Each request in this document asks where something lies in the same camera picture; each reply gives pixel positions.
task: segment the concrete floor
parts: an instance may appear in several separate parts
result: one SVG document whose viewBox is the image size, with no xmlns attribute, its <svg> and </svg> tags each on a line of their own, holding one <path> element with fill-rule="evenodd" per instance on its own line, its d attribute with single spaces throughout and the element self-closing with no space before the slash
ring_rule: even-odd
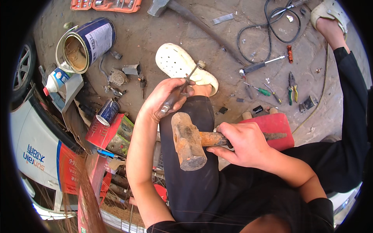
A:
<svg viewBox="0 0 373 233">
<path fill-rule="evenodd" d="M 304 7 L 310 12 L 319 1 L 312 0 Z M 188 8 L 234 47 L 237 47 L 236 35 L 241 28 L 265 22 L 263 12 L 265 1 L 262 0 L 192 0 L 187 2 L 179 1 L 179 3 Z M 284 6 L 286 1 L 277 0 L 277 3 L 271 1 L 268 10 Z M 147 78 L 145 96 L 149 96 L 155 86 L 161 80 L 167 78 L 166 74 L 157 67 L 155 54 L 163 43 L 171 42 L 183 47 L 195 61 L 205 61 L 205 69 L 218 79 L 219 91 L 211 97 L 214 111 L 217 112 L 221 107 L 226 107 L 229 110 L 225 114 L 216 115 L 216 125 L 221 122 L 239 122 L 242 120 L 241 114 L 243 112 L 262 105 L 264 108 L 266 106 L 278 107 L 280 112 L 287 115 L 291 129 L 295 130 L 314 110 L 312 108 L 301 114 L 298 109 L 298 104 L 309 95 L 315 96 L 318 100 L 320 99 L 326 70 L 325 40 L 308 22 L 309 13 L 308 16 L 302 17 L 302 32 L 296 41 L 291 43 L 294 63 L 289 64 L 287 59 L 279 60 L 269 63 L 267 67 L 248 75 L 248 82 L 254 86 L 266 88 L 264 83 L 267 82 L 283 101 L 282 105 L 279 105 L 273 96 L 266 97 L 257 94 L 254 89 L 252 89 L 254 99 L 250 100 L 244 89 L 242 79 L 238 75 L 238 70 L 241 66 L 227 52 L 223 51 L 217 42 L 193 23 L 186 21 L 169 9 L 159 18 L 150 16 L 146 12 L 150 4 L 151 1 L 143 1 L 138 12 L 125 14 L 96 11 L 94 9 L 71 11 L 69 1 L 52 1 L 35 23 L 34 36 L 39 63 L 46 68 L 49 63 L 55 62 L 54 53 L 57 42 L 66 31 L 63 29 L 64 23 L 73 22 L 74 25 L 83 25 L 90 20 L 105 16 L 113 21 L 116 28 L 117 39 L 112 50 L 119 52 L 123 57 L 121 60 L 116 60 L 112 56 L 107 56 L 103 63 L 103 69 L 109 72 L 112 67 L 121 69 L 123 65 L 136 64 L 140 61 Z M 210 20 L 214 18 L 229 13 L 235 14 L 236 11 L 237 15 L 235 15 L 233 20 L 217 25 L 210 23 Z M 280 21 L 273 24 L 273 28 L 281 38 L 290 40 L 297 31 L 298 22 L 294 19 L 294 22 L 290 23 L 286 17 L 283 17 Z M 364 48 L 351 23 L 348 29 L 347 44 L 356 56 L 367 86 L 370 86 L 372 82 Z M 269 48 L 266 28 L 248 29 L 242 33 L 242 39 L 246 39 L 245 44 L 240 42 L 246 56 L 249 57 L 255 51 L 256 54 L 251 57 L 254 61 L 258 62 L 266 58 Z M 287 53 L 287 44 L 280 42 L 273 34 L 272 42 L 272 59 Z M 318 68 L 321 69 L 320 73 L 316 73 Z M 293 104 L 292 106 L 289 106 L 287 97 L 289 71 L 292 71 L 295 76 L 299 92 L 298 104 Z M 128 90 L 125 96 L 120 99 L 120 112 L 129 112 L 129 118 L 135 122 L 137 113 L 144 101 L 141 98 L 140 82 L 137 77 L 131 75 L 128 77 L 130 82 L 119 88 Z M 84 74 L 84 78 L 87 83 L 84 92 L 81 91 L 78 96 L 83 103 L 90 105 L 90 101 L 93 101 L 103 104 L 107 98 L 113 97 L 111 93 L 106 94 L 103 90 L 103 86 L 106 85 L 106 79 L 98 70 L 98 62 L 95 62 L 88 69 Z M 236 98 L 243 98 L 246 101 L 244 103 L 236 102 Z M 330 134 L 341 137 L 343 95 L 331 49 L 329 49 L 324 98 L 319 104 L 320 106 L 315 114 L 293 135 L 296 146 L 320 141 Z"/>
</svg>

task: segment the black pants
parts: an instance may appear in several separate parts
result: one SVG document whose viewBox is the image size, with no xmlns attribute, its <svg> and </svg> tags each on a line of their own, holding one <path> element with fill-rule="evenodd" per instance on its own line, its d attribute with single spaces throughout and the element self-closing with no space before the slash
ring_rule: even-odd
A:
<svg viewBox="0 0 373 233">
<path fill-rule="evenodd" d="M 367 88 L 355 57 L 344 48 L 334 51 L 344 95 L 342 140 L 316 142 L 282 151 L 308 163 L 319 177 L 326 193 L 348 192 L 362 179 L 363 163 L 368 152 L 366 132 Z M 180 112 L 188 113 L 199 131 L 212 132 L 214 112 L 209 98 L 189 97 Z M 177 222 L 194 222 L 201 214 L 216 213 L 258 176 L 259 169 L 230 164 L 218 170 L 217 157 L 206 151 L 206 165 L 196 171 L 180 169 L 173 143 L 171 118 L 160 122 L 163 165 L 172 214 Z"/>
</svg>

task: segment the black shirt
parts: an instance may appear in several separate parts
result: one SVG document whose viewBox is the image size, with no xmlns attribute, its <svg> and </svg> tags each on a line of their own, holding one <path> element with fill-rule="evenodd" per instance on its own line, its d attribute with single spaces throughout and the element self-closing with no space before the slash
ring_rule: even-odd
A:
<svg viewBox="0 0 373 233">
<path fill-rule="evenodd" d="M 223 213 L 204 222 L 203 215 L 195 223 L 163 221 L 147 232 L 240 232 L 248 223 L 266 214 L 285 220 L 291 232 L 333 232 L 333 204 L 326 198 L 304 202 L 296 189 L 276 175 L 250 187 L 239 195 Z"/>
</svg>

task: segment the hand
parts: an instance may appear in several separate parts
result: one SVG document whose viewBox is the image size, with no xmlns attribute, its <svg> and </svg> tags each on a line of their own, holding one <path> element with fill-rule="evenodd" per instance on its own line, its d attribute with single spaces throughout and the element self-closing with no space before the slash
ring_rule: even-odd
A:
<svg viewBox="0 0 373 233">
<path fill-rule="evenodd" d="M 158 124 L 162 117 L 179 110 L 187 100 L 185 95 L 180 95 L 180 98 L 171 110 L 169 110 L 166 114 L 161 112 L 163 103 L 171 94 L 172 90 L 177 86 L 183 85 L 185 82 L 186 80 L 184 78 L 169 78 L 163 80 L 156 86 L 156 88 L 154 88 L 153 92 L 146 99 L 145 103 L 141 107 L 140 112 L 143 114 L 148 114 Z M 195 82 L 190 80 L 189 85 L 195 85 Z M 188 96 L 192 96 L 194 94 L 194 89 L 187 86 L 183 92 L 188 93 Z"/>
<path fill-rule="evenodd" d="M 242 166 L 260 168 L 268 161 L 272 148 L 268 145 L 256 122 L 228 124 L 221 123 L 216 131 L 229 139 L 234 151 L 225 147 L 208 147 L 207 151 Z"/>
</svg>

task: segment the plastic bottle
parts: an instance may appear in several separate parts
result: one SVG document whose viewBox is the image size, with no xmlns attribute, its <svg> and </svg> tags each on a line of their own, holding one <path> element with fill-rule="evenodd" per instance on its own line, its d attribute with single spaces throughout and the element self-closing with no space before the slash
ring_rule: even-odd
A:
<svg viewBox="0 0 373 233">
<path fill-rule="evenodd" d="M 57 67 L 50 75 L 48 75 L 47 84 L 43 89 L 44 94 L 48 96 L 51 92 L 58 92 L 58 90 L 73 74 L 74 73 L 65 72 Z"/>
</svg>

